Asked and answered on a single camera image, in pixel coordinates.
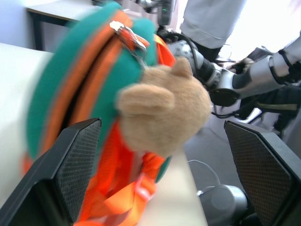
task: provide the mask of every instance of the person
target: person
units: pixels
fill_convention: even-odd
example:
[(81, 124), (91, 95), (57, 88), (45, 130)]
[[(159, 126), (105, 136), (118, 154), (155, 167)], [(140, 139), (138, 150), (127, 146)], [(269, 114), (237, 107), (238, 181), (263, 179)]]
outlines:
[(231, 35), (246, 0), (188, 0), (180, 27), (209, 61)]

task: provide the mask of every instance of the bear ear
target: bear ear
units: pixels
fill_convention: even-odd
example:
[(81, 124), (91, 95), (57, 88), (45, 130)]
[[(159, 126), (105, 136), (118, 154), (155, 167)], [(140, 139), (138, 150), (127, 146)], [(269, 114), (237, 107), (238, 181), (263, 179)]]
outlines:
[(174, 94), (169, 90), (147, 84), (136, 84), (119, 94), (117, 108), (129, 115), (159, 115), (174, 108)]
[(189, 61), (184, 57), (178, 58), (171, 69), (171, 74), (192, 79), (192, 70)]

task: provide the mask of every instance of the white shirt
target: white shirt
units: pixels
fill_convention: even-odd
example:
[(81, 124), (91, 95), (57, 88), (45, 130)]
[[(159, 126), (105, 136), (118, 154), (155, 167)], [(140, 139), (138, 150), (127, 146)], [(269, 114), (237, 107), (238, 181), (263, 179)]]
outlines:
[(207, 48), (222, 47), (246, 0), (188, 0), (181, 31)]

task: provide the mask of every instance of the table leg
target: table leg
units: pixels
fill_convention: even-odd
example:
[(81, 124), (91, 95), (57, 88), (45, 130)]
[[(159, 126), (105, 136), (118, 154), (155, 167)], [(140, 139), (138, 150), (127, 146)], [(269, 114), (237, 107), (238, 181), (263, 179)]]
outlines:
[(30, 12), (30, 15), (32, 18), (35, 49), (44, 51), (43, 30), (40, 15), (32, 12)]

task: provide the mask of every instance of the gray floor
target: gray floor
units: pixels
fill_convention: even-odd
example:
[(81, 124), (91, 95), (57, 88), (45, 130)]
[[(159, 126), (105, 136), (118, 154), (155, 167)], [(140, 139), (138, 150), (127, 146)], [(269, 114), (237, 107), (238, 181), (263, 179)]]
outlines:
[[(276, 114), (267, 113), (263, 121), (258, 120), (254, 124), (271, 130), (276, 119)], [(224, 121), (212, 116), (198, 134), (185, 144), (184, 149), (188, 160), (198, 160), (208, 164), (218, 175), (221, 184), (233, 185), (243, 189), (236, 172), (230, 145), (223, 129)], [(295, 153), (301, 157), (300, 142), (292, 144), (292, 146), (289, 145), (289, 147), (294, 149)], [(214, 174), (207, 166), (198, 162), (191, 162), (190, 169), (198, 190), (217, 184)]]

